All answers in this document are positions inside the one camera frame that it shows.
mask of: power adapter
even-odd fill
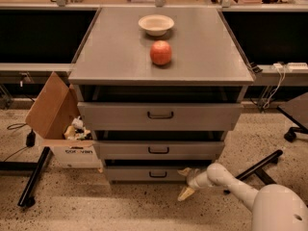
[[[32,147],[36,144],[36,133],[31,130],[31,132],[27,135],[26,145],[28,147]]]

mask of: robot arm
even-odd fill
[[[178,196],[185,200],[195,191],[224,186],[252,213],[252,231],[307,231],[308,209],[300,197],[280,185],[267,185],[260,191],[236,179],[224,166],[211,164],[206,170],[186,168],[188,186]]]

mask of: bowl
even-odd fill
[[[164,35],[168,29],[174,26],[174,21],[168,16],[152,14],[139,20],[139,25],[145,32],[154,37]]]

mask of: black drawer handle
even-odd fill
[[[173,116],[173,112],[171,112],[169,115],[153,115],[150,112],[147,112],[147,117],[149,117],[150,119],[172,119]]]
[[[164,174],[153,174],[151,171],[148,172],[148,175],[151,177],[151,178],[166,178],[167,177],[167,172],[165,171]]]
[[[169,153],[169,147],[166,148],[166,151],[155,151],[155,150],[152,150],[151,147],[147,147],[147,151],[150,154],[167,154]]]

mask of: speckled floor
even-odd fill
[[[7,126],[24,122],[26,114],[15,105],[0,110],[0,160],[24,146],[30,128],[9,131]],[[298,135],[294,143],[284,141],[290,125],[277,112],[245,109],[218,161],[237,175],[282,149],[278,165],[267,166],[266,171],[308,203],[308,136]],[[35,146],[10,160],[38,158]],[[249,211],[222,189],[206,189],[177,202],[183,184],[110,185],[96,169],[64,169],[51,157],[36,187],[36,204],[23,209],[17,202],[28,177],[0,173],[0,230],[250,230]],[[255,176],[246,182],[257,189],[263,186]]]

